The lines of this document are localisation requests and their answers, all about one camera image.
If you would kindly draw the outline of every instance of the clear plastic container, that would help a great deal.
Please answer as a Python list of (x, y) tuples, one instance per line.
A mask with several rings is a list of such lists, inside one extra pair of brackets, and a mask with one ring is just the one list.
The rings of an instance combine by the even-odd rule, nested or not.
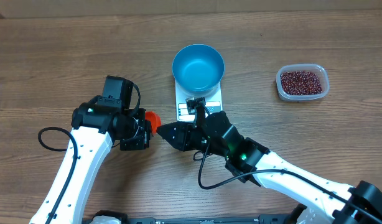
[[(322, 93), (315, 94), (315, 95), (304, 95), (304, 96), (287, 94), (281, 85), (281, 74), (284, 72), (294, 72), (294, 71), (314, 72), (320, 79)], [(299, 101), (317, 100), (319, 98), (323, 98), (329, 92), (329, 80), (328, 80), (327, 71), (325, 71), (325, 69), (322, 66), (317, 64), (296, 64), (296, 65), (283, 66), (278, 71), (276, 80), (277, 80), (278, 95), (280, 99), (284, 101), (299, 102)]]

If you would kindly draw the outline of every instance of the orange object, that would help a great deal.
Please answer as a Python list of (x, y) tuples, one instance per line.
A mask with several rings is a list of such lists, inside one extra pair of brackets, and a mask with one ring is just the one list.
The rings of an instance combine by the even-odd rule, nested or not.
[(149, 120), (151, 122), (152, 133), (156, 134), (156, 129), (162, 125), (161, 118), (158, 116), (158, 114), (155, 114), (153, 111), (147, 111), (146, 120)]

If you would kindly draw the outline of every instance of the kitchen scale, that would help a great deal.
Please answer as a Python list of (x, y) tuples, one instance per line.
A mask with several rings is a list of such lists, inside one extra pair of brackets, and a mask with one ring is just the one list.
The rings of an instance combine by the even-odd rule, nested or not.
[(176, 90), (176, 115), (178, 121), (187, 121), (192, 122), (195, 118), (195, 115), (189, 114), (187, 110), (187, 105), (185, 103), (186, 99), (194, 97), (205, 97), (206, 107), (210, 113), (216, 113), (223, 110), (223, 103), (221, 101), (221, 88), (220, 83), (217, 84), (211, 91), (206, 95), (195, 96), (184, 90), (176, 81), (175, 81), (175, 90)]
[(178, 121), (194, 121), (195, 115), (189, 114), (187, 109), (187, 99), (205, 97), (205, 106), (210, 113), (223, 110), (220, 80), (224, 76), (225, 64), (217, 50), (204, 44), (184, 47), (174, 57), (172, 71)]

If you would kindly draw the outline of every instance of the red beans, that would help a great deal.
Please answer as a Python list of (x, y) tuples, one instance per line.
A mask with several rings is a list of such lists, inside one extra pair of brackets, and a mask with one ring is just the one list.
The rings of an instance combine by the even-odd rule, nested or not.
[(284, 72), (281, 74), (281, 85), (289, 95), (316, 95), (322, 92), (320, 79), (313, 72)]

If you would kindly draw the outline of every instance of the wooden table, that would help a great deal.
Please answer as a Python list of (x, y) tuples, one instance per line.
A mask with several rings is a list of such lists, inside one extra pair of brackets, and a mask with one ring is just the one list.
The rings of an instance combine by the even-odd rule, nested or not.
[[(40, 207), (64, 153), (42, 148), (37, 133), (70, 129), (72, 111), (101, 94), (105, 76), (134, 81), (142, 107), (175, 121), (172, 60), (194, 43), (224, 57), (223, 105), (240, 133), (326, 179), (366, 180), (382, 190), (382, 10), (0, 20), (0, 223), (27, 223)], [(323, 100), (279, 99), (276, 73), (294, 63), (326, 68), (331, 88)], [(58, 133), (45, 139), (68, 142)], [(192, 154), (159, 136), (145, 151), (113, 150), (85, 217), (101, 209), (131, 217), (252, 216), (297, 205), (252, 183), (202, 190)], [(207, 160), (204, 184), (229, 177), (222, 158)]]

